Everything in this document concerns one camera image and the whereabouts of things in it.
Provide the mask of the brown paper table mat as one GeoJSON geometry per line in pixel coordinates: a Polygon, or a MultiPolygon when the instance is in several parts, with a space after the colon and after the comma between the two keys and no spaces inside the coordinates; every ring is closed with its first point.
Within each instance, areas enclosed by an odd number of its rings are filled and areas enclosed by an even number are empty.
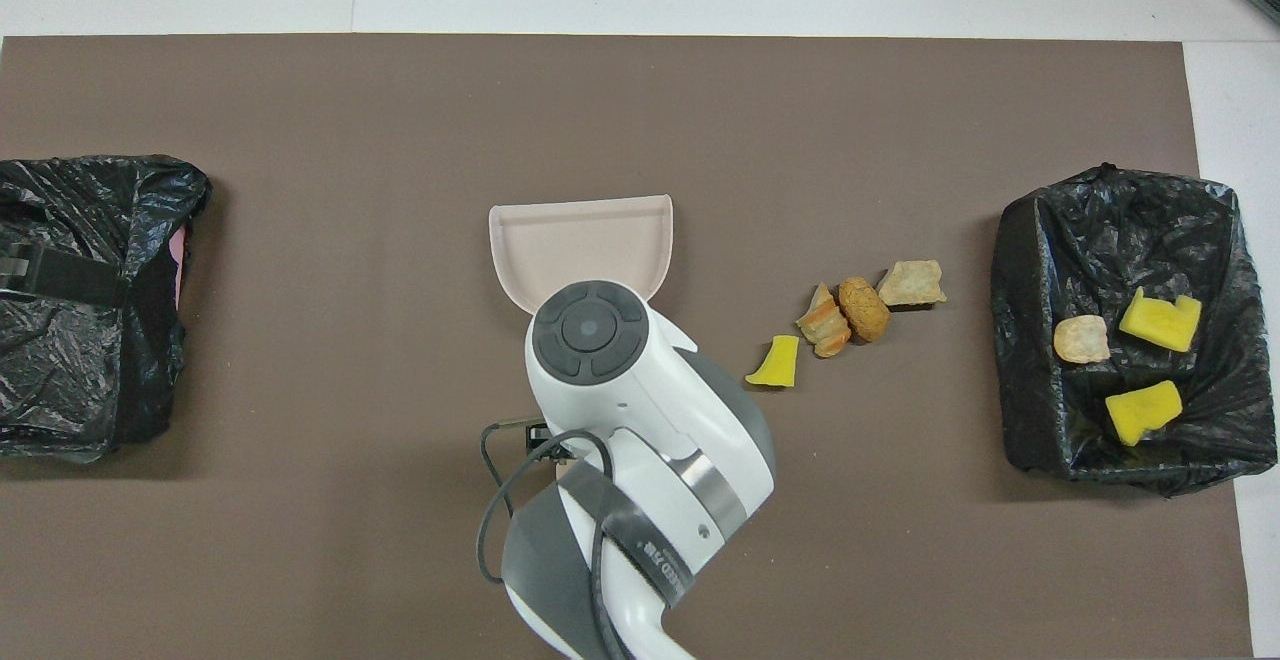
{"type": "Polygon", "coordinates": [[[668,617],[701,660],[1251,651],[1233,487],[1007,464],[1010,201],[1198,174],[1174,42],[9,37],[0,159],[211,177],[172,428],[0,460],[0,660],[549,660],[474,562],[480,428],[532,414],[494,205],[671,194],[657,310],[733,379],[819,281],[936,258],[946,304],[758,391],[768,504],[668,617]]]}

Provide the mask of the yellow and green sponge piece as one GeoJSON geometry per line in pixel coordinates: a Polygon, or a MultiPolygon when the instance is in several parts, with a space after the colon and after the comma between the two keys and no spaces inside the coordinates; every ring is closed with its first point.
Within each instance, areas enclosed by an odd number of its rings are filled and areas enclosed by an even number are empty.
{"type": "Polygon", "coordinates": [[[1202,308],[1202,301],[1190,295],[1176,295],[1170,303],[1147,295],[1139,287],[1117,327],[1125,335],[1140,338],[1155,347],[1188,353],[1199,327],[1202,308]]]}

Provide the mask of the pale beige chip piece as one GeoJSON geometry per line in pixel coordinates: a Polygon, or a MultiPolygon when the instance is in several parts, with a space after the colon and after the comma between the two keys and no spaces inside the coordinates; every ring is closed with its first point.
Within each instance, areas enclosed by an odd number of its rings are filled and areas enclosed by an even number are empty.
{"type": "Polygon", "coordinates": [[[1071,365],[1092,365],[1111,358],[1107,324],[1096,313],[1062,318],[1053,327],[1052,347],[1059,359],[1071,365]]]}

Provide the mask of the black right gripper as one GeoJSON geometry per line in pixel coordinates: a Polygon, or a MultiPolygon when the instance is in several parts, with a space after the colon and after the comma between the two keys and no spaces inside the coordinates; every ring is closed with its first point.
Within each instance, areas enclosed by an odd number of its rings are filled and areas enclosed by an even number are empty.
{"type": "Polygon", "coordinates": [[[556,437],[556,434],[544,420],[534,420],[534,422],[526,423],[524,428],[525,455],[532,457],[540,452],[541,455],[538,460],[549,460],[549,463],[570,463],[570,460],[579,458],[572,446],[552,443],[553,437],[556,437]]]}

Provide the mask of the beige plastic dustpan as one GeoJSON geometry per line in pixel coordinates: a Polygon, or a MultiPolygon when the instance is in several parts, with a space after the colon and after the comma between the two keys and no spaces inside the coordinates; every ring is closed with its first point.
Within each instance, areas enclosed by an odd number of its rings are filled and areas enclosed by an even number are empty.
{"type": "Polygon", "coordinates": [[[494,205],[486,223],[495,276],[530,315],[575,281],[617,281],[649,301],[675,244],[669,194],[494,205]]]}

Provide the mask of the brown oval bread roll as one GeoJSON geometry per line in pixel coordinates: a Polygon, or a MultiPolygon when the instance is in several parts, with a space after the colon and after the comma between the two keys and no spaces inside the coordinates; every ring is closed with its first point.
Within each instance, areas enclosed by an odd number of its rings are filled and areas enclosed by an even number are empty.
{"type": "Polygon", "coordinates": [[[891,322],[891,312],[865,278],[846,278],[840,283],[837,304],[851,331],[865,344],[881,340],[891,322]]]}

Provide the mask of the yellow sponge chunk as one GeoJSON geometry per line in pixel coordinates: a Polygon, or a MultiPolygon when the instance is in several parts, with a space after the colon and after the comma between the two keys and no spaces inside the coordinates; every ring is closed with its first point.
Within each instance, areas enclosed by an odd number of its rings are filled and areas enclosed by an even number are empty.
{"type": "Polygon", "coordinates": [[[1184,408],[1179,388],[1170,379],[1106,397],[1103,404],[1119,443],[1125,446],[1137,446],[1143,437],[1179,418],[1184,408]]]}

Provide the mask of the beige bread chunk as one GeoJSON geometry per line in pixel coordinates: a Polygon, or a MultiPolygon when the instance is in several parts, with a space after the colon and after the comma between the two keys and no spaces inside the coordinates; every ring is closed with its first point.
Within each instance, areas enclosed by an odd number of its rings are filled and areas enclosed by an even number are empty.
{"type": "Polygon", "coordinates": [[[876,292],[888,308],[941,304],[948,301],[941,287],[942,278],[943,272],[937,260],[905,260],[895,262],[893,267],[888,269],[876,292]]]}

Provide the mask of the black trash bag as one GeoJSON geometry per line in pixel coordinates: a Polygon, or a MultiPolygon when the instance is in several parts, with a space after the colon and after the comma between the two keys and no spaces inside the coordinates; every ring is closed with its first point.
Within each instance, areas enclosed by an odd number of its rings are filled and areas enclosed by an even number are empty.
{"type": "Polygon", "coordinates": [[[1171,498],[1277,463],[1263,292],[1224,183],[1103,164],[1030,192],[1000,217],[989,295],[1015,468],[1171,498]],[[1120,331],[1139,287],[1202,301],[1188,353],[1120,331]],[[1087,313],[1105,318],[1111,358],[1065,363],[1053,327],[1087,313]],[[1137,446],[1119,443],[1106,397],[1165,379],[1180,417],[1137,446]]]}
{"type": "Polygon", "coordinates": [[[0,160],[0,247],[88,256],[127,281],[119,308],[0,295],[0,457],[88,463],[166,431],[186,365],[168,240],[211,196],[165,155],[0,160]]]}

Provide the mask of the pink bin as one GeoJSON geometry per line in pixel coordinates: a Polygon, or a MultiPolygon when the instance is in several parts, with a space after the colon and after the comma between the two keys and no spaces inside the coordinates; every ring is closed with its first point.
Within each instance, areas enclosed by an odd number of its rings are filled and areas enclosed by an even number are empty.
{"type": "Polygon", "coordinates": [[[175,310],[180,306],[180,295],[183,290],[183,283],[186,281],[186,260],[188,256],[188,239],[189,239],[191,224],[184,223],[174,235],[168,240],[168,249],[175,263],[174,272],[174,304],[175,310]]]}

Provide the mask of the small yellow sponge wedge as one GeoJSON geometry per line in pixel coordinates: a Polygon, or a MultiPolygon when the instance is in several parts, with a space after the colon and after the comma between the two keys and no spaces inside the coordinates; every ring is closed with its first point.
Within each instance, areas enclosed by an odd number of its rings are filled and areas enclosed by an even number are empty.
{"type": "Polygon", "coordinates": [[[758,388],[794,388],[796,382],[799,336],[776,335],[762,363],[745,382],[758,388]]]}

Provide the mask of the orange striped bread piece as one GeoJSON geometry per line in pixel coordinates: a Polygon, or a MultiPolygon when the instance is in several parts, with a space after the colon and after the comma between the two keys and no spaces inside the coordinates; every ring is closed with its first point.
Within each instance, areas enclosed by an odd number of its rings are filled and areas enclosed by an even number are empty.
{"type": "Polygon", "coordinates": [[[794,324],[819,359],[840,354],[852,338],[852,327],[826,283],[818,283],[806,312],[794,324]]]}

